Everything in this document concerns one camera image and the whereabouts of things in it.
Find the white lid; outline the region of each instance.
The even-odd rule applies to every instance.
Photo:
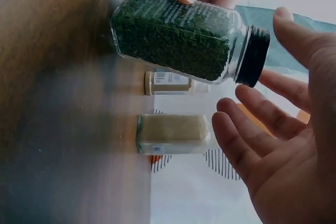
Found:
[[[194,92],[196,93],[209,93],[210,91],[210,85],[200,82],[200,81],[194,81]]]

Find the white label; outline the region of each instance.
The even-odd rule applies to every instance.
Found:
[[[189,94],[188,91],[154,91],[154,94]]]
[[[155,72],[154,84],[156,85],[187,85],[189,78],[186,76],[180,76],[171,72]]]
[[[164,146],[160,146],[160,145],[153,145],[152,146],[152,149],[153,149],[153,151],[152,151],[152,153],[154,154],[154,155],[157,155],[157,154],[164,154],[165,152],[165,150],[164,150]]]

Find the black striped pattern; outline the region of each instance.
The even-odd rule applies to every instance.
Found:
[[[220,148],[208,150],[203,156],[205,157],[208,167],[214,172],[227,179],[240,180],[240,176],[236,173]]]
[[[158,158],[158,156],[152,156],[152,173],[157,173],[159,170],[165,167],[171,158],[172,155],[163,155],[160,158]]]

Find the orange object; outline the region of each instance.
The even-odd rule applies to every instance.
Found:
[[[249,118],[256,126],[258,126],[260,129],[268,133],[270,136],[273,136],[273,134],[267,129],[267,127],[264,126],[264,124],[261,123],[254,115],[252,115],[251,112],[249,112],[248,109],[244,105],[242,105],[241,103],[238,103],[237,105],[243,111],[243,113],[247,116],[247,118]]]
[[[310,114],[308,114],[306,111],[300,110],[296,118],[301,120],[303,123],[308,123]]]

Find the glass spice jar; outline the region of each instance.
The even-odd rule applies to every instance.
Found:
[[[145,73],[144,90],[145,95],[195,94],[209,93],[210,86],[172,72],[148,71]]]
[[[136,143],[144,155],[205,152],[214,140],[203,114],[142,114],[138,116]]]
[[[186,77],[254,87],[270,33],[245,26],[238,12],[197,1],[124,0],[111,17],[118,54]]]

